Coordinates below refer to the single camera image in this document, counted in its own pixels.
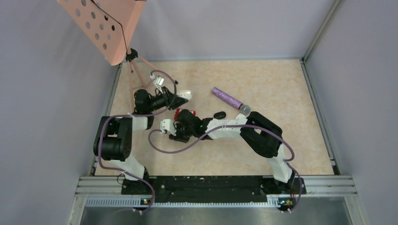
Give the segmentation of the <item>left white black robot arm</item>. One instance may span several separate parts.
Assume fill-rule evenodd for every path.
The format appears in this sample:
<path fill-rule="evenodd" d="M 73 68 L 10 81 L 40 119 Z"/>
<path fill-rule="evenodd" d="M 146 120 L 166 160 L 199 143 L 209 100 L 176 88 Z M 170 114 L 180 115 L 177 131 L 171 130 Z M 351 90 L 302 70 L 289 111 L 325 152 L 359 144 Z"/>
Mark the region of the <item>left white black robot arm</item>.
<path fill-rule="evenodd" d="M 161 87 L 151 95 L 145 89 L 133 94 L 134 111 L 132 114 L 103 116 L 94 139 L 93 153 L 99 166 L 107 170 L 121 172 L 125 179 L 133 181 L 133 188 L 140 194 L 149 191 L 151 182 L 145 178 L 146 168 L 133 156 L 132 133 L 149 130 L 154 117 L 165 110 L 175 110 L 192 98 L 190 90 L 172 93 Z"/>

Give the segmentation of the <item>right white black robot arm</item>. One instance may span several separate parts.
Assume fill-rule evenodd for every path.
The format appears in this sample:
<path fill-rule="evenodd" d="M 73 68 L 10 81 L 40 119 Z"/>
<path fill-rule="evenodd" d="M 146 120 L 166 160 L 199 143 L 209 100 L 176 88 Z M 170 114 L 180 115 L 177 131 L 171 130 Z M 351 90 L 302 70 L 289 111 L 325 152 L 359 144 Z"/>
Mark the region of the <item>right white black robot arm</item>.
<path fill-rule="evenodd" d="M 261 157 L 267 159 L 275 179 L 275 187 L 281 193 L 294 188 L 294 170 L 288 162 L 294 158 L 292 147 L 283 139 L 282 129 L 259 112 L 248 116 L 239 114 L 233 120 L 200 119 L 191 111 L 183 109 L 176 120 L 164 119 L 160 122 L 163 133 L 169 139 L 187 143 L 191 137 L 200 140 L 223 138 L 242 139 Z"/>

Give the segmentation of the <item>white oval earbud case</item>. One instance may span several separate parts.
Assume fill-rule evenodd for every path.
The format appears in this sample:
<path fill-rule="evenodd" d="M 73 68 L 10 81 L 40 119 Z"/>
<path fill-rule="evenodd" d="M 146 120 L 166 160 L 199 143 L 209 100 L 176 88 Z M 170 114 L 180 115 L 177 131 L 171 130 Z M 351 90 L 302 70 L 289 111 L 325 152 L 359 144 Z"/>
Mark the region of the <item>white oval earbud case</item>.
<path fill-rule="evenodd" d="M 190 90 L 181 90 L 181 91 L 178 92 L 177 95 L 179 97 L 185 98 L 187 100 L 191 100 L 192 99 L 192 92 Z"/>

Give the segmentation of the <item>white square earbud case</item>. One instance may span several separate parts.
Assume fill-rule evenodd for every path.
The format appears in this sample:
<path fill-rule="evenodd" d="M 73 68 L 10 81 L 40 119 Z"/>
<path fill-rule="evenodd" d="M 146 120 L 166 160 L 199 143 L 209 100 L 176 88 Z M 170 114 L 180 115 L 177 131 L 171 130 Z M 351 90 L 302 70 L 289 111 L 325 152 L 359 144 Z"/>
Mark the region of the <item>white square earbud case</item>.
<path fill-rule="evenodd" d="M 240 113 L 240 114 L 238 114 L 237 116 L 236 116 L 236 120 L 240 120 L 240 119 L 245 119 L 246 118 L 246 115 L 244 115 L 244 114 L 242 114 L 242 113 Z"/>

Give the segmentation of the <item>black earbud charging case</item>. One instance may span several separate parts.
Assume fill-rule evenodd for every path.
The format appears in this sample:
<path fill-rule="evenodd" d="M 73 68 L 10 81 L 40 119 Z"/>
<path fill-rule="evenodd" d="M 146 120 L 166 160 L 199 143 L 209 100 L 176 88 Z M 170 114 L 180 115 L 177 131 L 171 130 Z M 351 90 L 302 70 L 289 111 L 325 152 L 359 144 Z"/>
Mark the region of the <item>black earbud charging case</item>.
<path fill-rule="evenodd" d="M 227 115 L 226 112 L 220 111 L 220 112 L 216 112 L 216 113 L 213 115 L 213 118 L 214 118 L 214 119 L 221 120 L 221 119 L 226 118 L 226 115 Z"/>

